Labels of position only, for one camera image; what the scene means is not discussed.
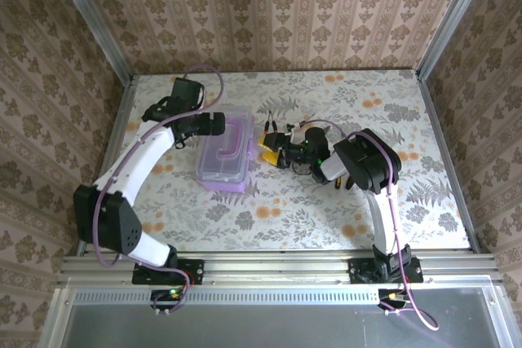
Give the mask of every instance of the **plastic box lid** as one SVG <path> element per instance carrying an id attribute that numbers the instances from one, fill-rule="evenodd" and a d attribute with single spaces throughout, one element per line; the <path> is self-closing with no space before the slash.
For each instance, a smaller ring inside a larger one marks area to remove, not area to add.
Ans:
<path id="1" fill-rule="evenodd" d="M 225 131 L 203 136 L 196 161 L 196 178 L 205 182 L 243 183 L 248 170 L 249 149 L 254 137 L 254 117 L 248 108 L 218 106 L 225 115 Z"/>

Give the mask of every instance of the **black mounting bracket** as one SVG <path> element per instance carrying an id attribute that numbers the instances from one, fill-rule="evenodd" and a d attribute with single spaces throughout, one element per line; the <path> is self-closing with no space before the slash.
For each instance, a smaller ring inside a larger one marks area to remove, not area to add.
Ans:
<path id="1" fill-rule="evenodd" d="M 202 285 L 205 275 L 205 261 L 178 258 L 176 268 L 184 271 L 191 285 Z M 132 284 L 135 285 L 184 285 L 185 279 L 182 275 L 172 272 L 159 272 L 135 264 L 132 272 Z"/>
<path id="2" fill-rule="evenodd" d="M 400 251 L 400 255 L 409 282 L 422 283 L 421 263 L 418 258 L 412 257 L 408 244 Z M 399 254 L 384 254 L 375 245 L 374 258 L 351 258 L 348 266 L 352 284 L 402 283 Z"/>
<path id="3" fill-rule="evenodd" d="M 375 263 L 375 258 L 350 258 L 348 260 L 351 284 L 402 283 L 399 270 L 390 274 L 387 279 L 382 279 L 378 271 L 379 267 Z M 409 265 L 405 266 L 405 274 L 410 283 L 424 282 L 421 262 L 416 257 L 412 257 Z"/>

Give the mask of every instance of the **wallpaper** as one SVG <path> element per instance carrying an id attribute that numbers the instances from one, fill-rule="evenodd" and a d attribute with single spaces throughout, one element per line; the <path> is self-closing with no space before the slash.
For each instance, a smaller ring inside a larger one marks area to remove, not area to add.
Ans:
<path id="1" fill-rule="evenodd" d="M 428 78 L 481 243 L 522 324 L 522 0 L 473 0 Z"/>
<path id="2" fill-rule="evenodd" d="M 121 87 L 72 0 L 0 0 L 0 346 L 36 346 Z"/>
<path id="3" fill-rule="evenodd" d="M 95 0 L 133 73 L 414 68 L 450 0 Z"/>

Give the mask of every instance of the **table surface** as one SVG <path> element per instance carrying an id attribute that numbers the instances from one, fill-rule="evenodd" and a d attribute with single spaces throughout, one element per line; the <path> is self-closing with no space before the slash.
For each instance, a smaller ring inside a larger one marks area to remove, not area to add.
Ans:
<path id="1" fill-rule="evenodd" d="M 174 75 L 135 77 L 135 101 L 122 148 L 133 139 L 145 109 L 170 93 Z M 219 92 L 213 74 L 194 74 Z M 373 130 L 402 160 L 400 218 L 414 249 L 467 249 L 469 242 L 449 185 L 426 106 L 413 71 L 225 73 L 222 104 L 251 109 L 255 137 L 268 110 L 277 124 L 324 118 L 347 133 Z M 335 130 L 330 142 L 340 139 Z M 152 236 L 183 251 L 371 249 L 373 224 L 364 193 L 316 184 L 311 176 L 279 170 L 255 156 L 244 193 L 210 192 L 195 180 L 198 138 L 171 149 L 141 187 L 135 212 Z"/>

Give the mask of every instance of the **purple plastic container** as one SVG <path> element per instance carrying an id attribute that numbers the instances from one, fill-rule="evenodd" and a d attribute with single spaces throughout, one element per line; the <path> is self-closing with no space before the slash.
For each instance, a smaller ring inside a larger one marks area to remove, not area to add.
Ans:
<path id="1" fill-rule="evenodd" d="M 196 179 L 209 191 L 244 192 L 253 153 L 254 117 L 238 106 L 220 106 L 215 111 L 224 113 L 225 131 L 202 137 Z"/>

